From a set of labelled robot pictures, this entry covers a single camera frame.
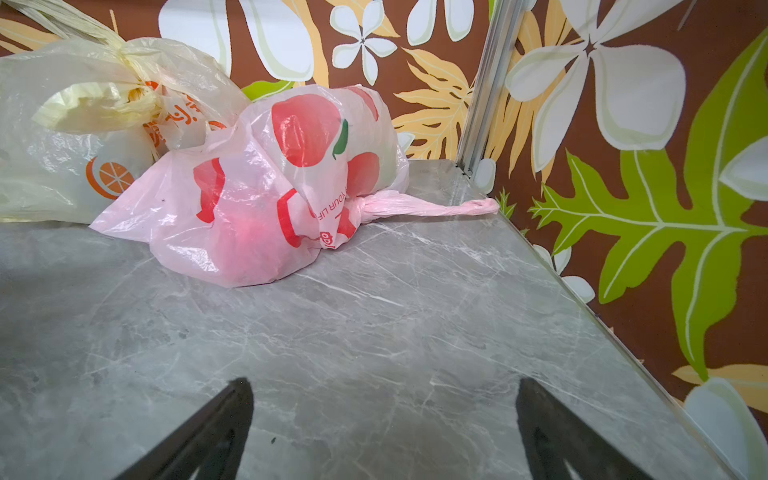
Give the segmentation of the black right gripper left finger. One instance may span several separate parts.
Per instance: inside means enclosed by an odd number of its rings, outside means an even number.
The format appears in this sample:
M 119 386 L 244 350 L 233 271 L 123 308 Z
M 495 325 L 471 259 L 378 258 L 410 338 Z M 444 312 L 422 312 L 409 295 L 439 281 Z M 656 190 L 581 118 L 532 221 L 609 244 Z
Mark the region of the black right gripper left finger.
M 254 411 L 245 377 L 228 383 L 120 479 L 234 479 Z

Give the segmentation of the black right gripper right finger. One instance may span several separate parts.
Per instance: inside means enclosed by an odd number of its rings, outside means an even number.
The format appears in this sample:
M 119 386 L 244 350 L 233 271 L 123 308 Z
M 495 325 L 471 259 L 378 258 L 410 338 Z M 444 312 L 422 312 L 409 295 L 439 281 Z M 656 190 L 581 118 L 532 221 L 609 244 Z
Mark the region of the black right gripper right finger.
M 516 411 L 534 479 L 651 479 L 536 380 L 520 380 Z

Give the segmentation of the pink apple-print plastic bag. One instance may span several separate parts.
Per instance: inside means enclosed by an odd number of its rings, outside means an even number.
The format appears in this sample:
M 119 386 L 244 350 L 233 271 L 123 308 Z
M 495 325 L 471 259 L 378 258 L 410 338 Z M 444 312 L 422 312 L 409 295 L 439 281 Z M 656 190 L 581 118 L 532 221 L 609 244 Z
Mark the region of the pink apple-print plastic bag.
M 407 194 L 409 162 L 381 96 L 309 85 L 258 100 L 199 147 L 165 154 L 92 223 L 166 268 L 224 287 L 270 283 L 380 218 L 480 216 Z

